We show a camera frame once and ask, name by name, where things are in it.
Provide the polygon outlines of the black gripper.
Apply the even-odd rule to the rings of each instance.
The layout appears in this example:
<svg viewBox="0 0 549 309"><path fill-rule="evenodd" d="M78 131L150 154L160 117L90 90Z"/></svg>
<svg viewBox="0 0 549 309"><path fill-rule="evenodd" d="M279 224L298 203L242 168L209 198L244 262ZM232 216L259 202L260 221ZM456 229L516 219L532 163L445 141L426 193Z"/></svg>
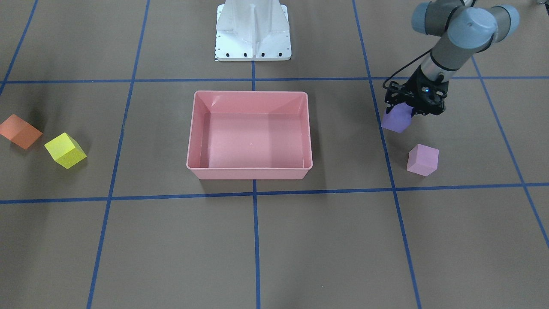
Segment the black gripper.
<svg viewBox="0 0 549 309"><path fill-rule="evenodd" d="M443 78L438 77L432 81L425 76L422 69L416 69L404 83L404 89L411 95L406 104L413 107L415 114L440 115L446 111L445 99L449 82L443 82Z"/></svg>

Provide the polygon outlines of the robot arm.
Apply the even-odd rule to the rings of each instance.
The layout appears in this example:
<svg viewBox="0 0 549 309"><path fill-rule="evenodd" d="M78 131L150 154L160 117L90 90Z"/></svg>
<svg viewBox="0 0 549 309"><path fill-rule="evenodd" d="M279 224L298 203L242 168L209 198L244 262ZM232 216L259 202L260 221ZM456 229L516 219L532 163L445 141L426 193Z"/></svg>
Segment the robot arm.
<svg viewBox="0 0 549 309"><path fill-rule="evenodd" d="M471 0L434 0L415 8L411 25L418 33L439 37L404 84L413 114L445 111L449 81L476 53L489 49L518 29L520 15L510 5L479 8Z"/></svg>

